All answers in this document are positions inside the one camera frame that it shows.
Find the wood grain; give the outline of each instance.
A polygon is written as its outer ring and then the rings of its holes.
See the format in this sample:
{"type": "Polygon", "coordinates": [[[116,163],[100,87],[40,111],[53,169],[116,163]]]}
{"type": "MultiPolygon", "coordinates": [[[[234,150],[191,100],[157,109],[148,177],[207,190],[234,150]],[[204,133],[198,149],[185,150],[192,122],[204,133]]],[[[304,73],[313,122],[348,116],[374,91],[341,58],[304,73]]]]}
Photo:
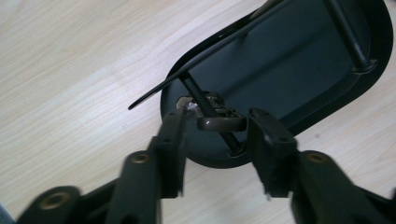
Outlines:
{"type": "MultiPolygon", "coordinates": [[[[263,1],[0,2],[0,203],[18,217],[41,192],[82,193],[117,177],[161,125],[162,81],[187,50],[263,1]]],[[[396,2],[386,1],[391,17],[396,2]]],[[[396,187],[396,63],[358,100],[298,135],[352,180],[389,197],[396,187]]],[[[164,223],[291,223],[288,199],[267,202],[253,167],[187,163],[185,196],[163,201],[164,223]]]]}

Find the light wood surface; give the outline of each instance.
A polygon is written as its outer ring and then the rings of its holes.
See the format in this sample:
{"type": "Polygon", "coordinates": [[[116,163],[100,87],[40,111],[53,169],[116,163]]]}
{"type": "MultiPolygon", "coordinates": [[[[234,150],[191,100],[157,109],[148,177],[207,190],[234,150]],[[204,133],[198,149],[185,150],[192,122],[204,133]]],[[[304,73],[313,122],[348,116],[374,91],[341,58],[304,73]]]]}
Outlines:
{"type": "MultiPolygon", "coordinates": [[[[0,203],[14,217],[41,192],[89,192],[120,174],[161,125],[161,82],[187,50],[262,5],[228,1],[0,1],[0,203]]],[[[391,17],[396,2],[386,1],[391,17]]],[[[359,186],[396,187],[396,63],[358,100],[298,135],[359,186]]],[[[185,196],[164,223],[292,223],[288,199],[266,200],[253,167],[188,161],[185,196]]]]}

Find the metal rod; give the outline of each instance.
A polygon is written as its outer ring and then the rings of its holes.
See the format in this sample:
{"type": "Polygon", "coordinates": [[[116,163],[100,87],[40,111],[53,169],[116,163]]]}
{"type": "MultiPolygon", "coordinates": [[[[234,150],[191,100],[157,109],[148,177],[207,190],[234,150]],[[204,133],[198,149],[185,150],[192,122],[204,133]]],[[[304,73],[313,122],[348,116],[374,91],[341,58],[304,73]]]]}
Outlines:
{"type": "Polygon", "coordinates": [[[347,51],[355,64],[353,72],[365,74],[371,72],[376,67],[376,61],[368,58],[368,53],[359,41],[352,24],[347,18],[339,0],[324,0],[324,5],[328,9],[332,21],[338,30],[339,35],[347,48],[347,51]]]}
{"type": "MultiPolygon", "coordinates": [[[[180,81],[183,83],[183,85],[191,94],[192,98],[201,108],[204,116],[208,118],[215,118],[218,116],[218,113],[213,108],[212,104],[210,104],[209,100],[207,100],[201,88],[198,86],[198,84],[195,82],[195,80],[188,72],[180,76],[180,81]]],[[[224,142],[227,144],[227,146],[230,148],[231,156],[235,157],[244,153],[244,149],[242,149],[241,144],[232,133],[219,133],[219,134],[221,138],[224,140],[224,142]]]]}

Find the black mechanical arm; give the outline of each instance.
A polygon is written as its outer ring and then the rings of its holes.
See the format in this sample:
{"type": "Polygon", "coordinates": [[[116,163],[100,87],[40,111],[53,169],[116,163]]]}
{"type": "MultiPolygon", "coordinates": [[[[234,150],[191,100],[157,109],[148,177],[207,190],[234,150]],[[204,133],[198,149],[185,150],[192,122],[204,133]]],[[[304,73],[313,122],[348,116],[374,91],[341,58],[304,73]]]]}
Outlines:
{"type": "MultiPolygon", "coordinates": [[[[166,115],[148,149],[126,158],[120,178],[82,196],[74,187],[50,189],[18,223],[161,223],[161,199],[183,190],[186,119],[185,108],[166,115]]],[[[250,109],[246,153],[266,194],[292,192],[296,223],[396,223],[396,196],[385,199],[353,185],[321,152],[300,152],[293,135],[268,112],[250,109]]]]}

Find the circular hole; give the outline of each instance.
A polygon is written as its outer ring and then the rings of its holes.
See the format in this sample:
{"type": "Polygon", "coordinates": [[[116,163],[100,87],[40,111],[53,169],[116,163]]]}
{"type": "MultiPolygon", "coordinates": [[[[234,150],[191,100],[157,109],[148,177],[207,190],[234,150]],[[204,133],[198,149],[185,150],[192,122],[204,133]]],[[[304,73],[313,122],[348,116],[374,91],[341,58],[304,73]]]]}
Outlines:
{"type": "Polygon", "coordinates": [[[137,224],[137,223],[139,223],[139,218],[137,218],[137,216],[134,215],[128,215],[124,217],[121,221],[121,224],[137,224]]]}
{"type": "Polygon", "coordinates": [[[317,162],[317,163],[324,163],[327,161],[327,158],[321,154],[318,153],[310,153],[308,154],[308,159],[317,162]]]}
{"type": "Polygon", "coordinates": [[[53,193],[41,201],[39,207],[43,210],[50,210],[61,206],[69,200],[70,195],[66,192],[53,193]]]}
{"type": "Polygon", "coordinates": [[[145,163],[149,161],[149,155],[148,154],[139,154],[135,155],[132,157],[132,162],[133,163],[145,163]]]}

